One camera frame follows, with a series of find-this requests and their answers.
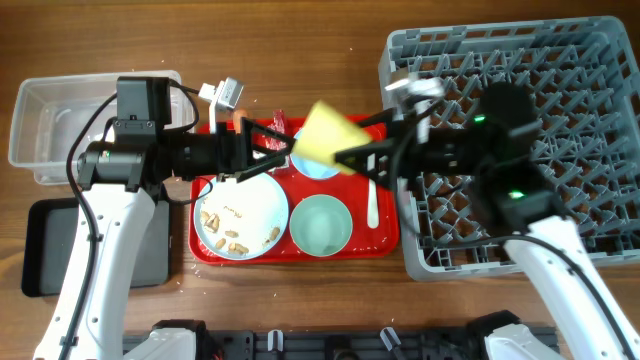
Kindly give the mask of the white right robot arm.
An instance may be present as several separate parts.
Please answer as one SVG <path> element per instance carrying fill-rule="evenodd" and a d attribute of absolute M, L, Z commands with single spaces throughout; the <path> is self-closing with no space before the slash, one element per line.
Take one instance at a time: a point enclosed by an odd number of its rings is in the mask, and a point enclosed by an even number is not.
<path fill-rule="evenodd" d="M 432 108 L 410 111 L 391 139 L 338 151 L 336 163 L 396 191 L 416 171 L 469 176 L 475 217 L 532 282 L 576 358 L 636 359 L 639 335 L 586 254 L 576 224 L 530 159 L 539 127 L 520 86 L 490 85 L 464 129 L 432 130 L 418 140 L 418 124 Z"/>

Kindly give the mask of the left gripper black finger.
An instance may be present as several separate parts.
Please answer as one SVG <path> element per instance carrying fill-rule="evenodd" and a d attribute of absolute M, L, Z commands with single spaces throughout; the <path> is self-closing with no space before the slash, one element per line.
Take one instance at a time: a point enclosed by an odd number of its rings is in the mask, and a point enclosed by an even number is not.
<path fill-rule="evenodd" d="M 237 182 L 242 182 L 248 180 L 252 177 L 283 166 L 288 156 L 289 154 L 286 152 L 275 152 L 265 154 L 258 159 L 249 159 L 247 162 L 236 166 L 231 170 L 220 172 L 217 175 L 217 181 L 225 182 L 228 179 L 235 179 Z"/>
<path fill-rule="evenodd" d="M 261 124 L 255 119 L 243 117 L 242 123 L 244 130 L 251 135 L 258 147 L 266 150 L 285 150 L 292 149 L 295 145 L 296 139 L 293 136 Z"/>

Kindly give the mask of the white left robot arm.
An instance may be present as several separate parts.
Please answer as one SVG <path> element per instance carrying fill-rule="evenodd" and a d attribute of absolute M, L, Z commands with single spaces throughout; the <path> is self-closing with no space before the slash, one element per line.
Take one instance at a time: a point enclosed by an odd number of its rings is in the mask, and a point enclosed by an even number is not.
<path fill-rule="evenodd" d="M 141 242 L 161 188 L 176 176 L 192 181 L 248 180 L 282 165 L 295 140 L 241 118 L 208 134 L 170 128 L 168 77 L 123 76 L 114 94 L 114 139 L 90 143 L 66 160 L 79 214 L 71 257 L 37 359 L 119 359 L 128 294 Z"/>

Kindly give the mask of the yellow cup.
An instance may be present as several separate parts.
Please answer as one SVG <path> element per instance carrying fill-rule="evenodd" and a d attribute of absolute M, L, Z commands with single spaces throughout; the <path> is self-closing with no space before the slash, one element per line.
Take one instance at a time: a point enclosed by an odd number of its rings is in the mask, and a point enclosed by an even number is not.
<path fill-rule="evenodd" d="M 300 130 L 292 154 L 332 167 L 346 175 L 355 171 L 338 164 L 335 154 L 369 144 L 371 135 L 324 101 L 316 102 Z"/>

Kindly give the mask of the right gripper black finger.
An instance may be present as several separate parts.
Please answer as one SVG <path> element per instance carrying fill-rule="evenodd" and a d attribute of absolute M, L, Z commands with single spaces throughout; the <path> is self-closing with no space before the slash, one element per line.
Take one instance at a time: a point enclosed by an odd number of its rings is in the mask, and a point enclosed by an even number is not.
<path fill-rule="evenodd" d="M 394 155 L 398 143 L 393 139 L 374 141 L 341 150 L 334 155 L 337 164 L 344 165 L 359 175 L 372 180 L 385 189 L 394 189 L 397 176 L 393 175 Z"/>
<path fill-rule="evenodd" d="M 400 134 L 400 121 L 394 108 L 383 110 L 357 123 L 359 132 L 371 135 L 373 140 L 393 139 Z"/>

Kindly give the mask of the light blue plate with rice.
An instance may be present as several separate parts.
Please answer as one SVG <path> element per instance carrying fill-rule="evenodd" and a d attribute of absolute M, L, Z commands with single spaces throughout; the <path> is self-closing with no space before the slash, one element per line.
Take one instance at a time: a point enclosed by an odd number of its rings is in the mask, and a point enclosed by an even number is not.
<path fill-rule="evenodd" d="M 207 256 L 224 260 L 256 259 L 284 235 L 289 202 L 281 185 L 260 174 L 240 183 L 201 180 L 192 223 Z"/>

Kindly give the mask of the red snack wrapper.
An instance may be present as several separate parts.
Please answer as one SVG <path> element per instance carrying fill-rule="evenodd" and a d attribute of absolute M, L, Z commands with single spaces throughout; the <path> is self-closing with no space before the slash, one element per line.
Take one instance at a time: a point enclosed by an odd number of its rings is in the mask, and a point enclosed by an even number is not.
<path fill-rule="evenodd" d="M 273 111 L 273 119 L 270 127 L 280 133 L 287 132 L 287 119 L 282 110 Z"/>

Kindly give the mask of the white plastic spoon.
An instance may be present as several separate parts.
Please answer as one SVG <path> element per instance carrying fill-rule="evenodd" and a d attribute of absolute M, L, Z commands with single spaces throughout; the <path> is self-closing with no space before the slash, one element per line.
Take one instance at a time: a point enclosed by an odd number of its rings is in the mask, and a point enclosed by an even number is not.
<path fill-rule="evenodd" d="M 377 186 L 373 180 L 368 181 L 367 226 L 371 229 L 375 229 L 379 226 Z"/>

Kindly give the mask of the light blue bowl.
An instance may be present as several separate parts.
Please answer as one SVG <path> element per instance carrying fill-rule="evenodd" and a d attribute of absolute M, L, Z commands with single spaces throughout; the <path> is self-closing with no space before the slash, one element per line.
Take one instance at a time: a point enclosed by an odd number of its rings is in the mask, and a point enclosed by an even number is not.
<path fill-rule="evenodd" d="M 291 163 L 295 169 L 312 180 L 327 180 L 339 174 L 339 170 L 322 165 L 318 162 L 304 159 L 295 154 L 290 155 Z"/>

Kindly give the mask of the pale green bowl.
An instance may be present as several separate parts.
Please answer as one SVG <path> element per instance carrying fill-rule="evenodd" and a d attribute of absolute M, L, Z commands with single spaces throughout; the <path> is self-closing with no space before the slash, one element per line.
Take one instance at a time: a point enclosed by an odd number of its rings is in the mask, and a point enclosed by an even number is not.
<path fill-rule="evenodd" d="M 302 200 L 292 211 L 289 232 L 305 254 L 329 257 L 339 253 L 353 233 L 350 211 L 339 199 L 319 194 Z"/>

